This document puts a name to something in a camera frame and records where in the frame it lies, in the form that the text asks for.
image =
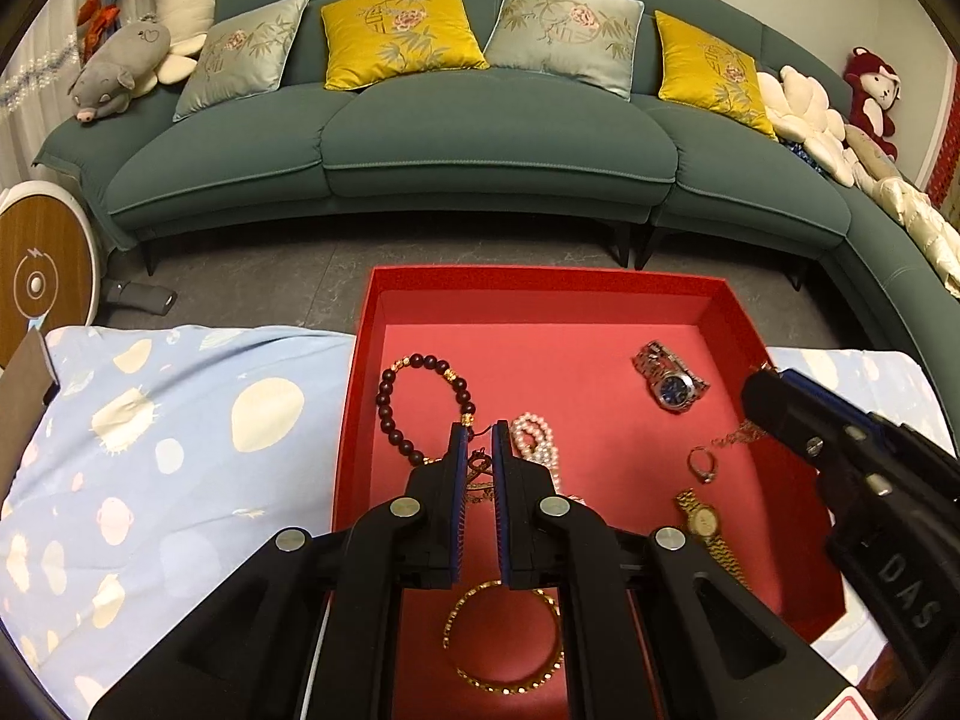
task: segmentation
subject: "sofa armrest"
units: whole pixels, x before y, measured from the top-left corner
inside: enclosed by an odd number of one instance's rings
[[[133,100],[126,113],[93,124],[68,119],[40,147],[35,165],[45,165],[73,176],[83,200],[117,247],[128,250],[136,238],[113,222],[103,206],[104,193],[128,159],[157,135],[173,126],[174,109],[182,85],[158,86]]]

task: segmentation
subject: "wristwatch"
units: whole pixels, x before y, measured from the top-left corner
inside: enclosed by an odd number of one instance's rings
[[[707,552],[720,565],[726,568],[733,579],[739,581],[746,589],[750,589],[747,579],[743,575],[740,563],[720,535],[720,515],[712,506],[701,503],[693,490],[684,490],[674,500],[680,510],[686,514],[686,529],[691,536],[696,536],[707,547]]]
[[[634,357],[634,367],[647,380],[656,403],[669,412],[685,412],[709,384],[694,376],[677,355],[659,341],[650,341]]]

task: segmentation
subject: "gray tile floor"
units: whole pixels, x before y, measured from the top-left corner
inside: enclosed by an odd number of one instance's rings
[[[166,317],[103,309],[100,324],[250,327],[295,324],[354,332],[370,269],[424,263],[616,268],[610,228],[532,215],[396,214],[290,220],[183,235],[155,244],[148,277],[137,252],[114,254],[109,274],[160,284],[179,298]],[[795,292],[781,255],[706,236],[668,237],[647,269],[727,279],[771,346],[866,348],[827,277],[813,269]]]

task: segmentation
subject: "sofa leg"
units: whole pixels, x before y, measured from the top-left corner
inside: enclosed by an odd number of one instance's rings
[[[628,221],[615,221],[613,234],[616,236],[616,264],[621,268],[630,265],[630,243],[632,227]]]
[[[650,259],[650,255],[654,253],[654,250],[659,245],[659,242],[664,240],[664,237],[670,231],[665,227],[654,227],[650,223],[646,224],[635,224],[634,225],[635,240],[634,247],[637,250],[637,259],[634,261],[634,268],[638,271],[646,268],[647,260]]]
[[[813,260],[805,257],[791,257],[784,267],[784,274],[789,279],[793,289],[799,292],[806,283],[806,276],[810,273]]]
[[[157,269],[157,252],[154,250],[153,241],[140,242],[140,256],[143,258],[143,266],[147,271],[147,276],[154,275]]]

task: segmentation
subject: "red tray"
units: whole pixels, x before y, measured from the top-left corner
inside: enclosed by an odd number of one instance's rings
[[[658,408],[631,357],[657,338],[710,390],[685,415]],[[695,488],[717,507],[752,590],[813,641],[844,611],[840,575],[822,551],[830,523],[814,472],[769,437],[720,450],[719,475],[699,485],[688,451],[736,429],[739,391],[769,362],[720,279],[601,269],[404,266],[371,274],[347,390],[334,528],[403,493],[409,466],[380,432],[380,372],[419,352],[445,358],[469,382],[475,427],[529,410],[554,431],[563,493],[608,524],[649,533],[682,525],[673,496]],[[426,370],[402,370],[397,426],[428,457],[443,454],[459,410]],[[475,440],[472,448],[477,447]],[[462,581],[448,592],[404,594],[395,717],[566,717],[563,670],[524,695],[468,685],[453,661],[488,680],[521,680],[549,655],[553,629],[532,594],[493,589],[466,605],[443,651],[443,624],[474,584],[498,577],[493,504],[467,507]]]

